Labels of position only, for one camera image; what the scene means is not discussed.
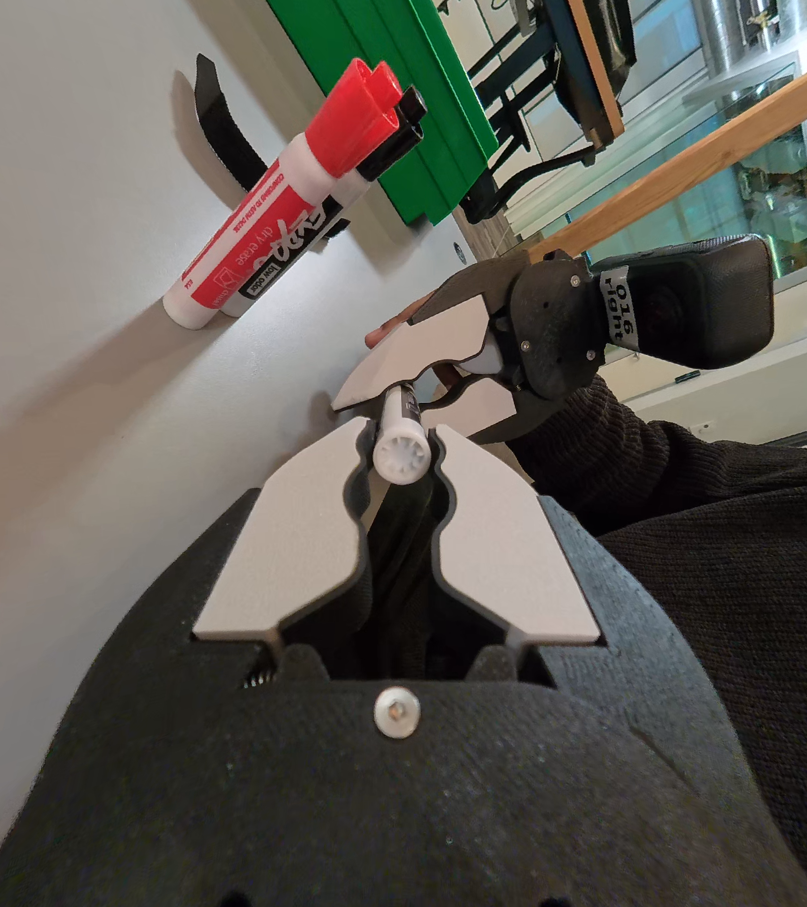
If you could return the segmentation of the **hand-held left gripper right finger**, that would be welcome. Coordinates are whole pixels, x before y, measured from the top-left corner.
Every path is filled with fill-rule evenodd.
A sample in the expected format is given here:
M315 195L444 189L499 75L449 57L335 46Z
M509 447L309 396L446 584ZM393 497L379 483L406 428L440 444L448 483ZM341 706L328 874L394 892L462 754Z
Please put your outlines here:
M595 644L600 626L532 486L450 426L433 436L449 497L432 541L439 587L511 649Z

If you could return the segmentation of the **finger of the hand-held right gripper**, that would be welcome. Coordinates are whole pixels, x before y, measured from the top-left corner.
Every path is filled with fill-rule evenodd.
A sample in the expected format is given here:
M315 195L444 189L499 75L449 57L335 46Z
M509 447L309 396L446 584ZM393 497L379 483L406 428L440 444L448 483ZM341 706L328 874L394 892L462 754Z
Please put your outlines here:
M396 326L352 370L332 402L342 412L418 379L438 364L461 366L471 375L501 371L501 352L489 330L482 295L457 303L423 321Z
M416 392L420 411L427 412L453 405L466 392L478 389L487 380L495 384L504 368L504 358L496 340L484 340L481 351L463 361L433 363L426 370L426 374L435 379L432 395Z

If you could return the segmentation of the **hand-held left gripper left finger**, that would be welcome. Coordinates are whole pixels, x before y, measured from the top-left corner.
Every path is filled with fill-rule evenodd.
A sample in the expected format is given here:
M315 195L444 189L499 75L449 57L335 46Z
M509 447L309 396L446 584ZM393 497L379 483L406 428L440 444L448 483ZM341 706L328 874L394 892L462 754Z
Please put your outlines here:
M353 417L265 482L193 627L202 641L282 643L358 583L375 421Z

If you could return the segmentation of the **black dry erase marker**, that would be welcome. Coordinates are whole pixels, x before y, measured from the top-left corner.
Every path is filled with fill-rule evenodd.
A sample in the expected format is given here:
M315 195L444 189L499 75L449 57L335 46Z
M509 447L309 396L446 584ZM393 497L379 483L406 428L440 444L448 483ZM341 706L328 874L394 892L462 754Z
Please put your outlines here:
M373 450L378 475L394 485L410 485L427 473L432 450L410 383L386 391Z
M277 236L269 255L255 260L249 278L234 292L221 311L232 318L241 317L269 288L307 251L330 240L349 226L344 212L362 198L382 174L397 164L422 140L421 119L427 107L418 89L407 87L395 113L398 128L385 142L368 155L356 169L344 175L332 194L307 217L291 225L277 223Z

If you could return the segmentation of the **red dry erase marker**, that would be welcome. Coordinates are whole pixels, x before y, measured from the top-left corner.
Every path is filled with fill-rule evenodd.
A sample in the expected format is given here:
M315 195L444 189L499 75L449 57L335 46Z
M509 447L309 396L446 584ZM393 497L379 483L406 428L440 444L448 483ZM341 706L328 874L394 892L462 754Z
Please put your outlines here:
M163 296L178 325L205 326L259 272L284 262L297 232L339 183L398 128L403 90L387 62L353 58L297 134Z

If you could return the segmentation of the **person's right forearm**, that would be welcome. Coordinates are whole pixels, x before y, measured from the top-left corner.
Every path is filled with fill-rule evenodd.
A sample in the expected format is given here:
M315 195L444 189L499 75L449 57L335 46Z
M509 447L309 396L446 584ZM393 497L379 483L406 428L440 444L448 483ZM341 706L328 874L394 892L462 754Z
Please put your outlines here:
M681 425L647 422L601 378L507 445L535 489L593 534L767 495L807 503L807 449L706 441Z

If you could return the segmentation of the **person's right hand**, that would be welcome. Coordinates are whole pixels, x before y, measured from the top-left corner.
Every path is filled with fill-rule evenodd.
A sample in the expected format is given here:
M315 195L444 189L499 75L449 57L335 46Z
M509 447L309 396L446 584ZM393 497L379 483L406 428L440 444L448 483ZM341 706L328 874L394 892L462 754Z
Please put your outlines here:
M385 323L382 323L375 330L369 332L364 337L364 344L368 349L373 349L375 346L380 344L388 334L392 333L398 325L407 322L414 314L416 314L420 308L422 308L434 295L434 292L426 294L422 298L413 301L399 312L397 315L389 318Z

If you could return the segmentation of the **wooden handrail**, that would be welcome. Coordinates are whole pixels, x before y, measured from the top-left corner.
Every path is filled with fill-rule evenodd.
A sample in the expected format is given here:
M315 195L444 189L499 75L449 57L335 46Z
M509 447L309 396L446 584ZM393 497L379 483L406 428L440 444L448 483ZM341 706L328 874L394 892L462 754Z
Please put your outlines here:
M528 249L530 263L557 251L578 257L806 120L807 73L540 240Z

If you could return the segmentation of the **wooden table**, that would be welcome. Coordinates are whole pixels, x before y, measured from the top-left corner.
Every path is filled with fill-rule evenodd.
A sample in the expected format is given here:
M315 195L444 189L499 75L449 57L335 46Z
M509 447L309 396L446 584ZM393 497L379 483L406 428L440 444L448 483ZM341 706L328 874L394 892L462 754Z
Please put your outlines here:
M543 1L559 54L558 100L599 152L625 130L618 96L636 64L628 1Z

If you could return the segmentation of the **black table frame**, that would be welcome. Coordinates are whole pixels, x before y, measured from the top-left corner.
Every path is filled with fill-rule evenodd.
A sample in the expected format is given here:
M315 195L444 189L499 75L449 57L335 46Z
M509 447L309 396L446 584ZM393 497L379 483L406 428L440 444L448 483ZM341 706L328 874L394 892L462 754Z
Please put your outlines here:
M461 200L464 215L472 224L497 214L520 188L535 177L573 163L590 166L603 151L595 151L587 141L587 145L578 151L526 167L507 179L501 187L496 185L495 172L500 166L516 151L528 151L531 148L530 136L523 122L523 109L548 87L556 95L553 82L558 74L560 59L541 3L511 4L517 12L525 13L529 33L474 89L484 110L500 103L500 108L489 118L489 125L502 150L499 159L486 167Z

